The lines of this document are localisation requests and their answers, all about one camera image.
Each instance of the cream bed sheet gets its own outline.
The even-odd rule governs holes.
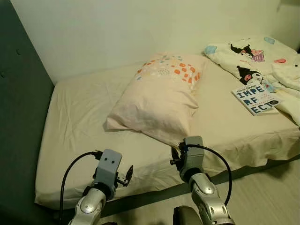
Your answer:
[[[134,76],[140,63],[59,82],[53,92],[38,160],[35,203],[58,209],[60,185],[68,165],[80,154],[110,148],[123,155],[119,172],[131,164],[134,175],[116,198],[158,191],[182,183],[170,166],[171,148],[153,138],[128,130],[105,132],[103,123]],[[231,94],[241,83],[209,62],[196,92],[199,109],[191,135],[220,152],[233,170],[265,165],[268,158],[286,160],[300,152],[299,127],[282,113],[252,116]],[[65,186],[65,208],[74,207],[91,183],[98,162],[91,156],[77,162]],[[206,154],[210,175],[225,169]]]

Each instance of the book cover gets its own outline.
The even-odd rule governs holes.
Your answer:
[[[274,106],[281,100],[258,82],[232,90],[232,93],[254,116],[278,113]]]

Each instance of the floor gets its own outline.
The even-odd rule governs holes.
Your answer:
[[[217,188],[225,199],[228,183]],[[180,205],[196,210],[185,194],[102,218],[98,225],[172,225],[173,208]],[[236,225],[299,225],[300,160],[234,180],[228,210]]]

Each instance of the gray headboard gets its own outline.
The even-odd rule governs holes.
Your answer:
[[[11,2],[0,0],[0,218],[2,224],[51,224],[35,205],[34,183],[53,91]]]

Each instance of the black cable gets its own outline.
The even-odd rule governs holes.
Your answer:
[[[231,190],[232,190],[232,187],[233,187],[233,179],[232,179],[229,164],[226,162],[226,160],[219,153],[217,153],[216,151],[214,151],[213,149],[210,149],[208,147],[204,147],[204,146],[201,146],[199,144],[187,144],[186,147],[195,147],[195,148],[199,148],[199,149],[205,149],[205,150],[210,151],[211,153],[215,154],[216,156],[218,156],[224,162],[224,164],[226,165],[226,168],[228,170],[228,178],[229,178],[228,193],[227,193],[227,197],[226,197],[226,200],[225,200],[225,205],[227,206],[227,204],[229,202],[229,199],[230,199],[230,196],[231,196]]]
[[[66,179],[67,179],[67,175],[70,171],[70,169],[72,168],[72,166],[81,158],[88,156],[88,155],[93,155],[96,157],[98,157],[98,154],[102,154],[102,152],[100,151],[90,151],[90,152],[86,152],[83,153],[82,155],[78,156],[76,159],[73,160],[73,162],[69,165],[69,167],[67,168],[65,175],[62,179],[62,183],[61,183],[61,188],[60,188],[60,213],[59,213],[59,225],[61,225],[62,223],[62,213],[63,213],[63,206],[64,206],[64,189],[65,189],[65,183],[66,183]]]

